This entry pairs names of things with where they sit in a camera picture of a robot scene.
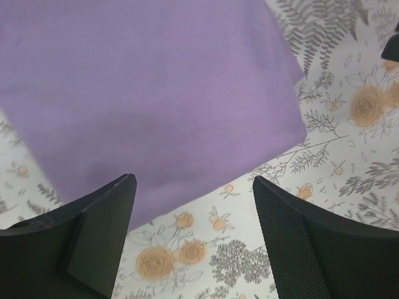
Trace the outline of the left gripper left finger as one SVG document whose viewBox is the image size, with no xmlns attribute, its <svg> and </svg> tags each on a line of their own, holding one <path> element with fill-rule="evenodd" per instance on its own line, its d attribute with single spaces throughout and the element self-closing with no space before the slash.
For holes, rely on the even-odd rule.
<svg viewBox="0 0 399 299">
<path fill-rule="evenodd" d="M 1 230 L 1 298 L 111 298 L 136 189 L 124 174 Z"/>
</svg>

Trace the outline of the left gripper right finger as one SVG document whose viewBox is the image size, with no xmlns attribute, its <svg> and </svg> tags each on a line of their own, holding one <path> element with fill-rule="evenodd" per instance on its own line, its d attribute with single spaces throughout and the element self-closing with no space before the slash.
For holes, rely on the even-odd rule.
<svg viewBox="0 0 399 299">
<path fill-rule="evenodd" d="M 256 210 L 279 298 L 397 298 L 398 232 L 304 201 L 258 176 Z"/>
</svg>

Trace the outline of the purple t shirt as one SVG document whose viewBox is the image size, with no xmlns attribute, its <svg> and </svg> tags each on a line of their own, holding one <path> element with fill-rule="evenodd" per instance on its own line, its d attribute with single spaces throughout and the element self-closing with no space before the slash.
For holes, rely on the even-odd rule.
<svg viewBox="0 0 399 299">
<path fill-rule="evenodd" d="M 1 109 L 58 195 L 138 181 L 136 229 L 303 142 L 264 1 L 2 1 Z"/>
</svg>

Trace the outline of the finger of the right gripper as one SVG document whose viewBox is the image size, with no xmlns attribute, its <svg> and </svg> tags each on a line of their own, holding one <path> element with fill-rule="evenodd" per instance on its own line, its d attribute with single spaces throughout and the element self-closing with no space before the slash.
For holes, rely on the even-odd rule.
<svg viewBox="0 0 399 299">
<path fill-rule="evenodd" d="M 385 60 L 399 60 L 399 35 L 396 32 L 389 38 L 384 50 L 381 54 L 381 58 Z"/>
</svg>

